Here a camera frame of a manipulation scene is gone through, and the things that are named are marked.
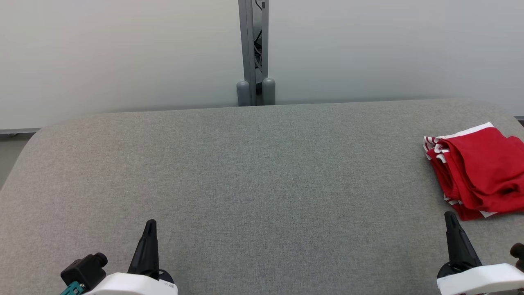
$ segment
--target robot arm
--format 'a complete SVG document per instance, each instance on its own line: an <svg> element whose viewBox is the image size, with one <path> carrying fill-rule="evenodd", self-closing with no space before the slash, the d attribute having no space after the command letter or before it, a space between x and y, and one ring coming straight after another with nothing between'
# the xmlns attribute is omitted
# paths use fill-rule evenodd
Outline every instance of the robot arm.
<svg viewBox="0 0 524 295"><path fill-rule="evenodd" d="M60 276L68 285L61 295L177 295L172 277L159 269L157 222L146 223L144 233L127 273L106 277L102 269L107 258L102 253L87 255L68 266Z"/></svg>
<svg viewBox="0 0 524 295"><path fill-rule="evenodd" d="M444 218L450 261L442 266L436 279L442 295L483 294L524 288L522 271L509 264L483 266L455 214L446 212ZM519 245L522 244L516 244L511 250L514 257L524 256L524 246Z"/></svg>

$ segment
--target cable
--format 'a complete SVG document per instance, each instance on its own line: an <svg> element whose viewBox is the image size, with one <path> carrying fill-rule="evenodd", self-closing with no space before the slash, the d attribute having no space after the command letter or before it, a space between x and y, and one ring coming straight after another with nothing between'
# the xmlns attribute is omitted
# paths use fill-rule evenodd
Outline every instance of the cable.
<svg viewBox="0 0 524 295"><path fill-rule="evenodd" d="M262 66L257 62L257 59L255 59L255 65L260 69L261 73L264 73L262 72Z"/></svg>
<svg viewBox="0 0 524 295"><path fill-rule="evenodd" d="M255 43L257 43L258 38L260 38L261 35L262 35L262 30L260 30L260 33L258 33L258 36L257 36L257 38L255 39Z"/></svg>
<svg viewBox="0 0 524 295"><path fill-rule="evenodd" d="M262 55L262 52L258 51L258 49L257 49L256 46L254 46L254 48L255 48L255 51L256 51L258 54Z"/></svg>

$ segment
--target red cloth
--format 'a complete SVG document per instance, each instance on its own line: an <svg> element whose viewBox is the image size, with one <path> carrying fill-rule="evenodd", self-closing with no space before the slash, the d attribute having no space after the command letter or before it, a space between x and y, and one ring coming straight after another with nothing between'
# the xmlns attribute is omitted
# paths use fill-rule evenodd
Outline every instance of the red cloth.
<svg viewBox="0 0 524 295"><path fill-rule="evenodd" d="M424 137L444 198L462 220L524 210L524 143L491 123Z"/></svg>

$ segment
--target black connector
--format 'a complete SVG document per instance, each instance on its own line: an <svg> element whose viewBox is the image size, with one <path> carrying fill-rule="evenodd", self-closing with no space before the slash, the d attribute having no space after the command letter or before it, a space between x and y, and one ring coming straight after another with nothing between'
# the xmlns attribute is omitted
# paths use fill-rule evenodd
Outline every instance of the black connector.
<svg viewBox="0 0 524 295"><path fill-rule="evenodd" d="M69 286L72 282L83 285L85 292L92 290L105 278L102 269L107 265L107 257L102 253L89 254L83 259L75 260L70 266L60 273L64 283Z"/></svg>

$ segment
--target gray fabric surface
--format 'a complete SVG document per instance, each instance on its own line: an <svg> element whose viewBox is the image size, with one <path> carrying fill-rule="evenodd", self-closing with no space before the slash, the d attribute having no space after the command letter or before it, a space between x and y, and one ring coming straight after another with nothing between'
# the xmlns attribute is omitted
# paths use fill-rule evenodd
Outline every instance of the gray fabric surface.
<svg viewBox="0 0 524 295"><path fill-rule="evenodd" d="M180 294L438 294L451 207L424 135L501 108L422 100L102 114L43 128L0 192L0 293L56 295L103 252L125 272L145 221ZM462 223L484 264L514 263L524 216Z"/></svg>

